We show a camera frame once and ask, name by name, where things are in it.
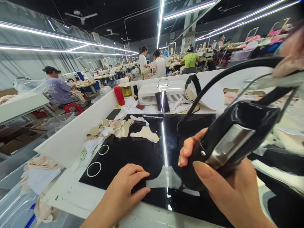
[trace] white ring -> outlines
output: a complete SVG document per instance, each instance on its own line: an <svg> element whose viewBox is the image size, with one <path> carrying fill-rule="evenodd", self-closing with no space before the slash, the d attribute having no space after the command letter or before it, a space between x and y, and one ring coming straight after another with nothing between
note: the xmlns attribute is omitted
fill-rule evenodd
<svg viewBox="0 0 304 228"><path fill-rule="evenodd" d="M98 173L96 173L95 175L91 176L91 175L89 175L88 171L89 171L90 166L93 165L93 164L95 164L95 163L98 163L100 165L100 169L99 169ZM95 176L97 176L99 174L100 171L101 171L101 163L100 162L94 162L94 163L90 164L89 167L86 169L86 174L88 175L88 177L95 177Z"/></svg>
<svg viewBox="0 0 304 228"><path fill-rule="evenodd" d="M101 149L103 146L107 146L108 149L107 149L107 151L106 151L104 154L101 154L101 153L99 153L99 151L100 151L100 149ZM99 148L98 153L99 153L99 155L105 155L108 151L109 151L109 146L108 146L107 144L105 144L105 145L102 145L102 146Z"/></svg>

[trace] air conditioner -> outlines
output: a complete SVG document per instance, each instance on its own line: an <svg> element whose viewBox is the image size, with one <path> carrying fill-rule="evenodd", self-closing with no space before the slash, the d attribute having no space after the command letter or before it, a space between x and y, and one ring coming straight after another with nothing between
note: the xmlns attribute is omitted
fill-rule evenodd
<svg viewBox="0 0 304 228"><path fill-rule="evenodd" d="M168 81L166 84L158 82L142 85L138 92L139 103L141 105L156 105L155 93L161 91L166 92L169 104L175 103L180 98L182 98L182 104L190 103L185 94L185 81L183 80Z"/></svg>
<svg viewBox="0 0 304 228"><path fill-rule="evenodd" d="M108 61L107 59L100 59L101 61L101 65L104 68L105 66L107 66L107 69L109 69L109 65L108 65Z"/></svg>

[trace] metal handle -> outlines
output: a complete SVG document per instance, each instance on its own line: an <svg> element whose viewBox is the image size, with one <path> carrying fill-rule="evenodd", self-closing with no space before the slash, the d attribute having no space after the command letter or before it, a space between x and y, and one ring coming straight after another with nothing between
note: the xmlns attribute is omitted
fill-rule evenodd
<svg viewBox="0 0 304 228"><path fill-rule="evenodd" d="M169 80L168 80L168 79L160 79L160 80L158 80L158 82L157 82L157 87L159 87L159 81L161 81L161 80L167 80L167 81L168 81L168 84L167 84L166 86L169 86Z"/></svg>

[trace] hand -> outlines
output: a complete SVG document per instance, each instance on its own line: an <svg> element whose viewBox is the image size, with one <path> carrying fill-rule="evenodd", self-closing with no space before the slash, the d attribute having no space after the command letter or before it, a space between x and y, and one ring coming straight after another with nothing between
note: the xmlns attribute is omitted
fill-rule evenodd
<svg viewBox="0 0 304 228"><path fill-rule="evenodd" d="M117 173L101 202L81 228L112 228L126 216L150 191L148 187L131 194L132 188L150 173L139 165L127 164Z"/></svg>
<svg viewBox="0 0 304 228"><path fill-rule="evenodd" d="M179 166L188 164L188 157L196 142L205 135L207 128L185 140L180 151ZM257 174L251 162L245 158L236 167L234 174L225 180L209 165L195 161L193 165L198 177L209 190L209 194L226 218L236 228L276 227L264 215L257 186Z"/></svg>

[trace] worker in green shirt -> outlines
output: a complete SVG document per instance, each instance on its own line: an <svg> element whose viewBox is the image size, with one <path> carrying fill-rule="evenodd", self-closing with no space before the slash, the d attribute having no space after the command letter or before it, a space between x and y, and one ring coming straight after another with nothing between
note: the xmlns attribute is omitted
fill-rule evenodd
<svg viewBox="0 0 304 228"><path fill-rule="evenodd" d="M182 74L196 73L195 63L200 60L199 56L194 53L194 47L190 47L187 52L188 54L185 55L183 60L180 62L181 64L185 64L185 68Z"/></svg>

